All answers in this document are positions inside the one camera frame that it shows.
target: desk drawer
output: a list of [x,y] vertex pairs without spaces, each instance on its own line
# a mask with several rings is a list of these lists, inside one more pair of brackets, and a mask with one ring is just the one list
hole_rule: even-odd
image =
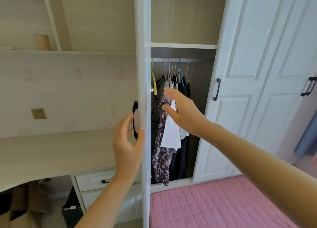
[[[96,191],[81,195],[86,210],[101,194],[101,191]],[[115,223],[122,223],[131,220],[142,218],[142,187],[141,185],[132,185],[123,199],[121,209],[117,215]]]
[[[116,173],[115,170],[110,170],[101,173],[93,173],[87,175],[77,175],[76,181],[78,184],[79,191],[96,190],[105,188],[107,183]],[[142,180],[141,169],[139,169],[134,182],[140,182]]]

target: pink mattress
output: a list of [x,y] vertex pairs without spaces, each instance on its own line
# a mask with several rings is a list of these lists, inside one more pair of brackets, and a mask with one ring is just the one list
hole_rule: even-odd
[[150,228],[297,228],[247,178],[151,195]]

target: hand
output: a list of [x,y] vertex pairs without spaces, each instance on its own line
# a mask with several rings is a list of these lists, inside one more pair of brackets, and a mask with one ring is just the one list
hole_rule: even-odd
[[127,181],[133,182],[143,158],[143,145],[145,133],[141,128],[139,130],[138,140],[132,144],[127,139],[128,124],[132,121],[133,114],[117,123],[112,143],[114,159],[116,161],[115,176]]
[[188,133],[201,137],[205,116],[198,110],[194,102],[185,97],[176,89],[164,88],[164,95],[171,100],[175,100],[176,109],[173,110],[168,105],[163,105],[163,109],[172,117],[174,122]]

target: cardboard tube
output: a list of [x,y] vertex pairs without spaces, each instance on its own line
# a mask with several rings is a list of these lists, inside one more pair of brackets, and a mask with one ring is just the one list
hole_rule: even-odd
[[33,34],[37,47],[41,51],[51,51],[50,39],[48,35]]

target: light switch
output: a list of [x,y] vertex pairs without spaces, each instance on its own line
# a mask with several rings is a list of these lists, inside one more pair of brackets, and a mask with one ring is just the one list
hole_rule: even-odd
[[34,119],[46,119],[44,109],[31,109]]

